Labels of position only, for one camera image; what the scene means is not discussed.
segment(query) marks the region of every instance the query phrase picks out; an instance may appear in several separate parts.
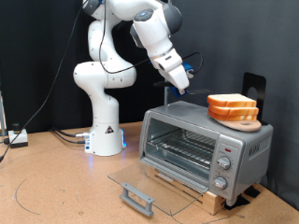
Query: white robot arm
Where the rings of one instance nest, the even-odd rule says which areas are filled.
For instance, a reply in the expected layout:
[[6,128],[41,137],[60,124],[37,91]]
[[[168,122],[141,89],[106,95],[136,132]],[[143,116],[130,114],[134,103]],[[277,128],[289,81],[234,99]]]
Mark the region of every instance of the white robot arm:
[[[134,21],[130,33],[136,45],[145,48],[154,68],[184,93],[189,86],[189,80],[181,65],[182,60],[169,40],[169,36],[176,33],[182,24],[179,10],[159,0],[106,0],[105,4],[107,21],[114,15],[123,21]],[[84,10],[96,19],[105,19],[105,8],[98,0],[89,0],[85,8]],[[94,47],[92,48],[91,55],[95,54],[92,57],[96,60],[98,50],[94,51]]]
[[83,10],[97,19],[88,33],[94,62],[78,64],[74,70],[75,82],[88,93],[93,105],[93,126],[85,134],[85,151],[111,156],[120,153],[124,145],[119,103],[105,94],[105,89],[129,87],[136,79],[136,70],[114,48],[112,29],[121,21],[134,21],[131,35],[136,45],[147,50],[153,66],[183,94],[189,80],[169,40],[180,28],[181,15],[177,8],[159,0],[88,0]]

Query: cable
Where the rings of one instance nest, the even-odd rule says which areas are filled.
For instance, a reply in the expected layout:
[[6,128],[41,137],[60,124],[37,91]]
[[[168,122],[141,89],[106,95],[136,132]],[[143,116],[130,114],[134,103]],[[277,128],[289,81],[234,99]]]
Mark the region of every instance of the cable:
[[64,139],[66,142],[69,142],[69,143],[74,143],[74,144],[85,144],[85,141],[78,141],[78,142],[73,142],[73,141],[70,141],[66,138],[63,138],[61,135],[59,135],[56,131],[52,130],[54,133],[56,133],[60,138]]
[[56,131],[56,132],[61,133],[61,134],[65,135],[65,136],[67,136],[67,137],[76,137],[75,134],[72,134],[72,133],[64,133],[64,132],[62,132],[62,131],[60,131],[59,129],[54,128],[54,127],[52,127],[52,128],[50,129],[50,131]]
[[134,68],[134,67],[136,67],[136,66],[139,66],[140,64],[142,64],[142,63],[144,63],[144,62],[149,61],[150,59],[143,60],[143,61],[141,61],[140,63],[137,63],[137,64],[135,64],[135,65],[132,65],[131,67],[127,67],[127,68],[122,69],[122,70],[117,71],[117,72],[109,72],[109,71],[107,71],[106,68],[103,66],[102,59],[101,59],[101,51],[102,51],[102,45],[103,45],[104,38],[105,38],[105,33],[106,33],[106,2],[107,2],[107,0],[106,0],[105,3],[104,3],[104,7],[105,7],[105,10],[104,10],[104,14],[105,14],[105,16],[104,16],[104,31],[103,31],[103,37],[102,37],[102,41],[101,41],[101,45],[100,45],[100,49],[99,49],[99,59],[100,59],[100,63],[101,63],[101,65],[102,65],[103,69],[104,69],[107,73],[110,73],[110,74],[117,74],[117,73],[120,73],[120,72],[129,70],[129,69],[131,69],[131,68]]
[[203,63],[204,63],[204,56],[203,56],[203,54],[200,53],[200,52],[195,52],[195,53],[192,53],[192,54],[190,54],[190,55],[188,55],[188,56],[186,56],[186,57],[183,57],[183,59],[188,59],[188,58],[192,57],[192,56],[195,55],[195,54],[199,54],[199,55],[200,55],[200,57],[201,57],[201,62],[200,62],[200,65],[199,65],[198,69],[197,69],[195,72],[192,72],[193,75],[197,74],[197,73],[199,72],[199,70],[200,70],[200,69],[202,68],[202,66],[203,66]]
[[[59,65],[59,67],[58,67],[58,70],[57,70],[55,79],[53,80],[53,83],[52,83],[52,85],[51,85],[51,87],[50,87],[50,91],[49,91],[49,93],[48,93],[48,95],[47,95],[47,97],[46,97],[46,100],[44,101],[44,103],[42,104],[42,106],[39,107],[39,109],[34,113],[34,115],[33,115],[33,116],[32,116],[32,117],[25,123],[25,125],[21,128],[21,130],[23,130],[23,129],[25,129],[25,128],[27,127],[27,125],[31,122],[31,120],[32,120],[32,119],[39,113],[39,111],[44,107],[44,105],[45,105],[46,102],[48,101],[48,99],[49,99],[49,97],[50,97],[50,94],[51,94],[51,92],[52,92],[52,90],[53,90],[54,84],[55,84],[55,82],[56,82],[57,76],[59,75],[60,69],[61,69],[61,67],[62,67],[62,64],[63,64],[63,61],[64,61],[64,57],[65,57],[65,55],[66,55],[66,53],[67,53],[67,51],[68,51],[68,47],[69,47],[70,41],[71,41],[71,39],[72,39],[74,30],[75,30],[75,27],[76,27],[76,23],[77,23],[78,15],[80,14],[80,12],[81,12],[83,6],[84,6],[85,3],[87,3],[87,2],[88,2],[88,0],[86,0],[86,1],[82,4],[82,6],[80,7],[80,10],[78,11],[78,14],[77,14],[77,16],[76,16],[76,18],[75,18],[74,25],[73,25],[73,29],[72,29],[72,32],[71,32],[71,36],[69,36],[69,39],[68,39],[68,41],[67,41],[67,45],[66,45],[66,49],[65,49],[65,51],[64,51],[64,56],[63,56],[63,58],[62,58],[62,60],[61,60],[61,62],[60,62],[60,65]],[[9,145],[8,145],[8,147],[7,147],[7,150],[6,150],[5,153],[0,157],[0,162],[1,162],[1,161],[3,160],[3,158],[7,155],[7,152],[8,152],[8,150],[9,150],[9,148],[11,147],[12,143],[18,138],[18,136],[20,135],[20,133],[18,133],[18,135],[17,135],[17,136],[16,136],[16,137],[9,143]]]

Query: oven rack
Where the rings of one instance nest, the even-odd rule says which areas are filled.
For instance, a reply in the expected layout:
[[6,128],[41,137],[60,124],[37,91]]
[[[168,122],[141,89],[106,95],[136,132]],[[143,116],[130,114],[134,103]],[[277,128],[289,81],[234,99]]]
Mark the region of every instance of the oven rack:
[[216,141],[198,133],[177,129],[148,141],[148,144],[209,170]]

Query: black bracket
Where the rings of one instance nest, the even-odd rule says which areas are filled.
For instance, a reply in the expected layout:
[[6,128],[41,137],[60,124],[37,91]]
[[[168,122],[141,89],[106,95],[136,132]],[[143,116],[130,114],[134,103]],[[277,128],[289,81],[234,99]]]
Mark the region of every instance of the black bracket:
[[262,121],[265,85],[266,85],[265,77],[254,75],[252,73],[244,74],[242,95],[248,96],[249,89],[251,87],[253,87],[258,92],[257,107],[260,110],[258,114],[258,121],[260,121],[262,125],[267,125],[266,122]]

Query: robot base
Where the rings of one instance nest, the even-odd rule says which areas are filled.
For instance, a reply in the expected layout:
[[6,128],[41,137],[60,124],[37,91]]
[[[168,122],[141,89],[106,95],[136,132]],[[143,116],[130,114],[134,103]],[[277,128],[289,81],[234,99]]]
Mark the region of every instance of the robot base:
[[85,152],[97,156],[113,156],[123,149],[122,132],[118,122],[94,123],[85,141]]

